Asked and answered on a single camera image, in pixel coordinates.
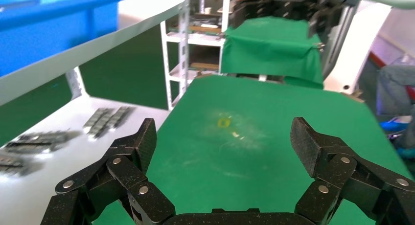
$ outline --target metal rivet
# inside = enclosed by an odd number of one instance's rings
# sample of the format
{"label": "metal rivet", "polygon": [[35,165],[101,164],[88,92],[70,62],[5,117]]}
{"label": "metal rivet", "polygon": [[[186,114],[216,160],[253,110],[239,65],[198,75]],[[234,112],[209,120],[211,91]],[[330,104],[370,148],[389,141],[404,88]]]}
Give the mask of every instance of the metal rivet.
{"label": "metal rivet", "polygon": [[118,163],[120,163],[121,162],[121,158],[115,158],[114,160],[113,160],[113,163],[114,164],[118,164]]}
{"label": "metal rivet", "polygon": [[328,188],[324,185],[319,186],[319,191],[323,193],[328,193]]}
{"label": "metal rivet", "polygon": [[66,181],[66,182],[64,183],[64,188],[71,187],[72,185],[73,185],[73,181],[72,181],[72,180]]}
{"label": "metal rivet", "polygon": [[409,186],[408,181],[404,180],[404,179],[397,179],[396,180],[399,184],[401,184],[402,186]]}
{"label": "metal rivet", "polygon": [[140,194],[146,194],[148,192],[148,187],[147,186],[141,187],[139,192],[140,192]]}
{"label": "metal rivet", "polygon": [[340,158],[340,160],[342,160],[342,162],[344,162],[344,163],[350,163],[350,160],[347,157],[342,157],[342,158]]}

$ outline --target green tablecloth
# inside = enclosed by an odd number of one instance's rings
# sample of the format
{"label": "green tablecloth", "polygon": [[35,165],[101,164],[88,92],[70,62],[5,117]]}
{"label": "green tablecloth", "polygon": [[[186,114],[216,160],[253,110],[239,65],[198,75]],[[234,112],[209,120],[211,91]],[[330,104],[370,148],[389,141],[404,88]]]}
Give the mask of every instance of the green tablecloth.
{"label": "green tablecloth", "polygon": [[308,23],[275,17],[246,20],[226,31],[222,73],[294,77],[323,87],[315,35],[308,39]]}
{"label": "green tablecloth", "polygon": [[[294,117],[411,177],[364,103],[340,93],[242,78],[196,79],[158,132],[147,176],[177,214],[212,208],[293,212],[313,181],[290,143]],[[118,203],[96,225],[132,224]],[[344,201],[333,225],[372,225]]]}

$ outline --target box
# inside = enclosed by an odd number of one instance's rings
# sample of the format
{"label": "box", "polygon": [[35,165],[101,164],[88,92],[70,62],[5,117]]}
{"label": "box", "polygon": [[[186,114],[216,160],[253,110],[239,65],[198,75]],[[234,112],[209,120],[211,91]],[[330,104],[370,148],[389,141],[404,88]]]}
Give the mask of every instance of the box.
{"label": "box", "polygon": [[119,1],[0,0],[0,77],[116,31]]}

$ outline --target person's leg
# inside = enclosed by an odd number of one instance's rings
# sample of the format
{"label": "person's leg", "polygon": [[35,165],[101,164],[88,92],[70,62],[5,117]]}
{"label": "person's leg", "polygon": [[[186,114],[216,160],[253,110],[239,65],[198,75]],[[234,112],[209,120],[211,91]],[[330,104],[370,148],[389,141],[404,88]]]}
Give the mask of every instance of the person's leg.
{"label": "person's leg", "polygon": [[406,86],[415,87],[415,67],[385,66],[380,69],[377,85],[379,115],[410,115],[412,104]]}
{"label": "person's leg", "polygon": [[[415,116],[415,105],[411,109],[411,115]],[[406,158],[415,157],[415,119],[412,119],[402,136],[400,136],[393,144],[396,148],[402,149],[398,150],[401,156]]]}

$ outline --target metal shelving rack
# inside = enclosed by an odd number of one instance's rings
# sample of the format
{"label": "metal shelving rack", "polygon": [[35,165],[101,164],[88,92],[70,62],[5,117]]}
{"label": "metal shelving rack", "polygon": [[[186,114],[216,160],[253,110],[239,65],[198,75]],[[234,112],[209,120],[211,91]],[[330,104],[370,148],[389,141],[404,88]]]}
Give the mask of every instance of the metal shelving rack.
{"label": "metal shelving rack", "polygon": [[[222,10],[222,28],[225,32],[229,22],[229,6],[231,0],[223,0]],[[200,0],[200,13],[205,11],[205,0]],[[161,45],[163,48],[164,74],[166,82],[168,109],[172,110],[179,99],[183,96],[189,83],[197,76],[196,71],[189,70],[189,49],[188,45],[205,45],[220,47],[219,70],[215,74],[221,74],[222,50],[225,42],[224,38],[218,36],[206,35],[203,33],[188,33],[190,14],[190,0],[185,0],[183,8],[179,13],[179,32],[166,32],[166,23],[160,24],[161,28]],[[179,43],[179,63],[170,70],[168,61],[167,42]],[[170,82],[179,83],[179,95],[173,100]]]}
{"label": "metal shelving rack", "polygon": [[[144,118],[154,118],[157,129],[161,126],[169,115],[167,110],[89,96],[78,66],[177,15],[181,9],[185,9],[184,5],[185,0],[123,0],[118,5],[119,23],[116,32],[0,78],[0,105],[3,105],[65,74],[72,99],[23,134],[48,131],[77,133],[51,154],[21,156],[30,165],[30,172],[24,177],[0,176],[2,224],[38,225],[50,197],[56,195],[54,189],[57,182],[99,160],[115,139],[136,133]],[[90,141],[87,135],[82,134],[82,126],[96,109],[117,109],[120,106],[130,106],[133,110],[118,129],[108,131],[96,141]]]}

